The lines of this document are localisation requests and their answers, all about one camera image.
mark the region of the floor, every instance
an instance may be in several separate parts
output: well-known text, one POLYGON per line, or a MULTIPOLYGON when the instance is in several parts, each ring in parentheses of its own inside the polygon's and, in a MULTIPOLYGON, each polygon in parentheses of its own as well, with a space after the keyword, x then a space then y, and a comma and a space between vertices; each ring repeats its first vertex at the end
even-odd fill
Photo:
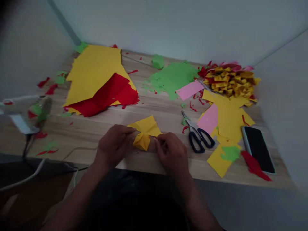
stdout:
MULTIPOLYGON (((86 170, 76 174, 76 183, 86 170)), ((291 230, 308 226, 308 200, 297 191, 196 180, 208 206, 221 226, 228 231, 291 230)), ((74 189, 74 177, 65 198, 74 189)), ((53 206, 48 220, 61 206, 53 206)))

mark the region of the folded yellow paper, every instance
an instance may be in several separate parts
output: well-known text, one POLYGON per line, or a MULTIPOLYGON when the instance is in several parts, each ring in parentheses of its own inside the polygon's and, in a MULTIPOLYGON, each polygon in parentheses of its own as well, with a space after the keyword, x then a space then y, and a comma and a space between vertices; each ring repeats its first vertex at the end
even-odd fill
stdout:
POLYGON ((128 125, 128 127, 136 128, 140 134, 135 138, 133 146, 141 150, 147 151, 150 144, 150 137, 162 134, 159 130, 156 121, 153 116, 139 120, 135 123, 128 125))

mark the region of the black scissors handle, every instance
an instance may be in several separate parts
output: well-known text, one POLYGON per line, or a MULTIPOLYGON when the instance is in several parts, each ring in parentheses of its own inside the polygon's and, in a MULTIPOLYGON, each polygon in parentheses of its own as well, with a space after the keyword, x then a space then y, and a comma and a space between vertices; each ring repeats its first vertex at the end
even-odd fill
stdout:
POLYGON ((193 131, 191 131, 191 132, 189 133, 189 142, 190 142, 190 146, 192 147, 192 149, 193 149, 193 151, 194 151, 195 153, 198 153, 198 154, 200 154, 200 153, 205 153, 205 148, 204 148, 203 145, 201 144, 201 141, 200 141, 199 138, 197 137, 196 133, 193 132, 193 131), (195 142, 198 144, 198 146, 199 146, 199 148, 200 148, 199 150, 196 149, 196 147, 195 147, 195 145, 194 145, 194 143, 193 143, 193 139, 194 139, 195 142))
POLYGON ((206 146, 207 148, 213 148, 214 145, 215 145, 215 141, 213 140, 213 138, 212 138, 206 131, 204 131, 202 128, 198 128, 197 131, 198 131, 198 133, 199 133, 199 135, 200 135, 200 137, 201 137, 201 140, 202 140, 203 143, 205 144, 205 146, 206 146), (202 133, 205 134, 205 135, 207 136, 207 138, 210 140, 211 144, 209 144, 209 143, 206 141, 206 139, 204 138, 204 136, 203 136, 202 133))

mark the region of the person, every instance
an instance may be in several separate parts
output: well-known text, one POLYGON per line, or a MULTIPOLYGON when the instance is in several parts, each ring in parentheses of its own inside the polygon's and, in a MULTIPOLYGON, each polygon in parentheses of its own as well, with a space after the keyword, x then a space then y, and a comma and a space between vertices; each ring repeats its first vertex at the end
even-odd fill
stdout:
POLYGON ((127 197, 121 196, 104 205, 100 209, 102 212, 98 209, 94 213, 88 211, 101 180, 132 147, 135 131, 122 125, 114 125, 107 131, 99 141, 93 164, 42 230, 223 230, 202 201, 189 173, 187 149, 173 133, 161 134, 154 142, 166 174, 180 192, 184 211, 171 198, 153 195, 151 191, 154 190, 143 194, 128 193, 127 197))

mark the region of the pink paper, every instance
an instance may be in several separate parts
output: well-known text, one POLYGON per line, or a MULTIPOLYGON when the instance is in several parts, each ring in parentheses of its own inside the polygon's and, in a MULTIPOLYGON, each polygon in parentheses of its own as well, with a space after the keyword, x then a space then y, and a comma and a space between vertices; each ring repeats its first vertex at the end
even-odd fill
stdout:
POLYGON ((200 118, 197 123, 199 128, 202 128, 209 135, 218 125, 218 108, 216 104, 212 104, 209 109, 206 110, 204 115, 200 118))
POLYGON ((197 92, 201 91, 202 89, 204 89, 204 86, 202 86, 201 83, 195 80, 194 82, 191 82, 190 84, 180 88, 176 92, 180 96, 180 98, 184 101, 189 97, 193 96, 194 94, 196 94, 197 92))

